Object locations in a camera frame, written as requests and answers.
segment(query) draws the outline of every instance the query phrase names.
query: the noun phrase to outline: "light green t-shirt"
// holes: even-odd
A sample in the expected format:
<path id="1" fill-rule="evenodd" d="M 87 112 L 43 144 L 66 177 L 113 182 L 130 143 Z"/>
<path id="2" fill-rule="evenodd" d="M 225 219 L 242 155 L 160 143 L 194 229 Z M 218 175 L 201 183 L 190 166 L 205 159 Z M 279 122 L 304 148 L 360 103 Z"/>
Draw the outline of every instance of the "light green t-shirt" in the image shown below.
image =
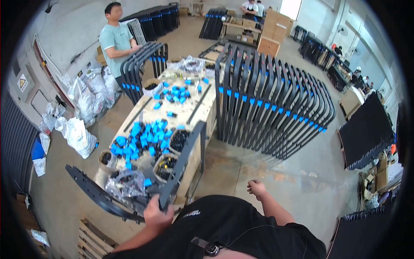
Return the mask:
<path id="1" fill-rule="evenodd" d="M 103 56 L 115 78 L 121 76 L 121 64 L 128 57 L 110 59 L 105 50 L 110 47 L 115 47 L 115 50 L 118 51 L 131 49 L 130 39 L 132 38 L 133 36 L 125 24 L 119 24 L 117 27 L 107 24 L 99 35 Z"/>

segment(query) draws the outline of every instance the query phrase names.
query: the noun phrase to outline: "apron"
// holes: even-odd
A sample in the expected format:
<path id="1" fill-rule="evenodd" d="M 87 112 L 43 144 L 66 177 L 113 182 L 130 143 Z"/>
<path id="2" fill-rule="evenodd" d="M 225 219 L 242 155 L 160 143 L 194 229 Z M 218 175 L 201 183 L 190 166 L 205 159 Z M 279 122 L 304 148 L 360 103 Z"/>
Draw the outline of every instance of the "apron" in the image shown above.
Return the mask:
<path id="1" fill-rule="evenodd" d="M 252 5 L 252 9 L 247 8 L 247 10 L 248 11 L 253 11 L 253 5 Z M 253 14 L 244 14 L 244 18 L 255 21 L 255 15 L 253 15 Z"/>

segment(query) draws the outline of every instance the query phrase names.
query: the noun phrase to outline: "person's hand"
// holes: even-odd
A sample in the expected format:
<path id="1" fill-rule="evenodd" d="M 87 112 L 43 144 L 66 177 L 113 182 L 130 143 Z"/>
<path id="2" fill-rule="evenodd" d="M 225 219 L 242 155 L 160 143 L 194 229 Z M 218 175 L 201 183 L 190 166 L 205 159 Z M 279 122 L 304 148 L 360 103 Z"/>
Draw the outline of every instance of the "person's hand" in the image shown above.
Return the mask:
<path id="1" fill-rule="evenodd" d="M 131 54 L 133 54 L 134 52 L 136 52 L 141 46 L 139 45 L 134 45 L 131 47 Z"/>
<path id="2" fill-rule="evenodd" d="M 265 185 L 257 179 L 247 181 L 247 192 L 254 194 L 258 201 L 260 201 L 261 197 L 267 193 Z"/>
<path id="3" fill-rule="evenodd" d="M 159 194 L 155 194 L 144 210 L 144 219 L 147 227 L 153 228 L 157 231 L 162 231 L 167 228 L 174 218 L 173 206 L 169 205 L 167 213 L 159 209 Z"/>

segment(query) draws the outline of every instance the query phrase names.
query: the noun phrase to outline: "printed logo on shirt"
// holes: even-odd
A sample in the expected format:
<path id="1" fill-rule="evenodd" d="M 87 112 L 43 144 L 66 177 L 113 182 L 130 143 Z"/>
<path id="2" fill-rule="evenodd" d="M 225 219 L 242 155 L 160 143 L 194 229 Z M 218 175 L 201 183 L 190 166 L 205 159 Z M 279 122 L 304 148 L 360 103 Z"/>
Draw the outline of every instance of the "printed logo on shirt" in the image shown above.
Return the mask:
<path id="1" fill-rule="evenodd" d="M 198 215 L 198 214 L 200 214 L 199 210 L 191 211 L 190 213 L 185 214 L 183 216 L 183 218 L 188 217 L 188 216 L 195 216 L 195 215 Z"/>

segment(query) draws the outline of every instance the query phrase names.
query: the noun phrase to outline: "warning sign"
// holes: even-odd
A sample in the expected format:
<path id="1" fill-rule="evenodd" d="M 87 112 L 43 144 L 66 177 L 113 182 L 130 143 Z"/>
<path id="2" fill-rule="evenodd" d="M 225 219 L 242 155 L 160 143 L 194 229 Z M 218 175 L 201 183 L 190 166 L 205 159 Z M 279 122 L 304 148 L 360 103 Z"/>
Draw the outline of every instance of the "warning sign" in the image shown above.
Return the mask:
<path id="1" fill-rule="evenodd" d="M 23 92 L 28 84 L 29 83 L 27 82 L 26 77 L 24 76 L 24 74 L 22 74 L 19 78 L 19 81 L 17 82 L 17 85 L 20 87 L 20 91 Z"/>

